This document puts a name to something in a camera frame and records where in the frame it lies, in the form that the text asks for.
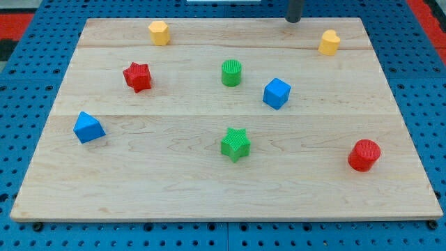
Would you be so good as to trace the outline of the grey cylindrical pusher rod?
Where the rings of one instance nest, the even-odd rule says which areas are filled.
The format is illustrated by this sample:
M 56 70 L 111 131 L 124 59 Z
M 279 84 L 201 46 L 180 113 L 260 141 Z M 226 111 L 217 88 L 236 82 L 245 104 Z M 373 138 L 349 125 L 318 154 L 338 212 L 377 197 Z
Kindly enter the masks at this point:
M 289 0 L 285 20 L 289 23 L 298 23 L 302 18 L 305 0 Z

